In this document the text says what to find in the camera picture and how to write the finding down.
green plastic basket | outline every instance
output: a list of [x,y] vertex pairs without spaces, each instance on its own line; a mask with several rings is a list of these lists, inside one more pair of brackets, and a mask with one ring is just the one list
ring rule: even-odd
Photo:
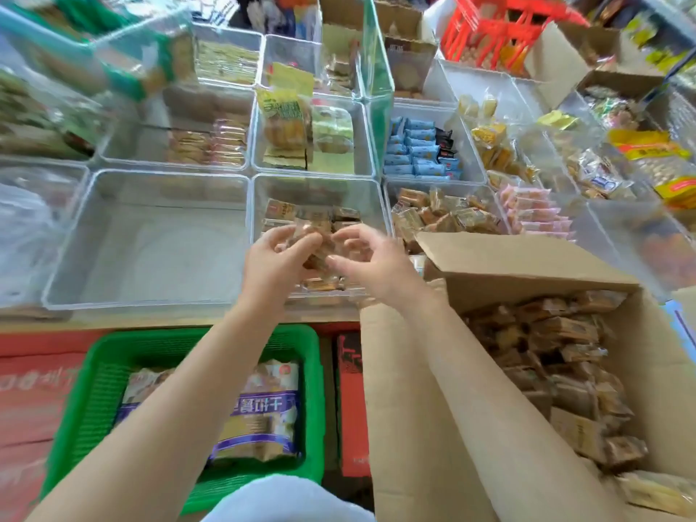
[[[208,328],[118,331],[97,341],[85,358],[67,401],[65,415],[47,462],[41,491],[46,496],[109,433],[128,377],[137,367],[173,368]],[[300,396],[295,441],[298,458],[261,462],[239,459],[200,475],[182,513],[212,509],[226,495],[256,478],[284,474],[321,482],[324,475],[324,372],[319,338],[309,326],[278,326],[260,361],[299,360]]]

hand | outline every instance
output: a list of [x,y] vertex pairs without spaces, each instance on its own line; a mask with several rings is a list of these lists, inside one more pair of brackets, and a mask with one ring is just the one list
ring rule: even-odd
[[349,280],[359,282],[380,302],[401,312],[405,303],[430,290],[398,240],[362,223],[345,227],[333,237],[343,241],[349,250],[370,249],[370,262],[355,262],[332,255],[327,263]]
[[283,244],[294,230],[294,225],[275,227],[263,233],[251,246],[244,261],[240,300],[253,301],[264,311],[282,310],[300,280],[317,275],[304,269],[302,264],[322,244],[322,236],[318,233],[304,236],[286,249]]

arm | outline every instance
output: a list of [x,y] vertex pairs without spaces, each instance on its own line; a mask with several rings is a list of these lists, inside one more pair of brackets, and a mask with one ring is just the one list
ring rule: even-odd
[[600,483],[473,336],[448,301],[430,289],[395,240],[365,226],[336,236],[369,245],[369,263],[331,265],[394,307],[417,334],[501,522],[623,520]]
[[276,253],[293,230],[268,231],[251,247],[237,305],[27,522],[176,520],[283,315],[302,263],[321,243],[310,235]]

forearm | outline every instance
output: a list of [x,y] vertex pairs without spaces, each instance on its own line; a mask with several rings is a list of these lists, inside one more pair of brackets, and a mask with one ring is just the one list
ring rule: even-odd
[[401,310],[501,522],[608,522],[622,513],[444,297]]
[[173,521],[277,320],[238,304],[28,519]]

red plastic crate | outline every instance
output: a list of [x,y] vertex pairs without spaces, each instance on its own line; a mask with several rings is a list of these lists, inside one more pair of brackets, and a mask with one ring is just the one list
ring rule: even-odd
[[[505,67],[511,69],[520,55],[531,47],[550,21],[570,21],[588,25],[576,10],[557,0],[455,0],[457,8],[449,20],[440,49],[447,60],[458,62],[465,48],[477,50],[475,64],[482,67],[490,56],[491,69],[498,67],[500,51],[513,46],[513,53],[505,59]],[[482,16],[482,6],[490,5],[491,17]],[[519,12],[517,20],[510,21],[509,11]],[[544,18],[543,24],[533,24],[533,19]]]

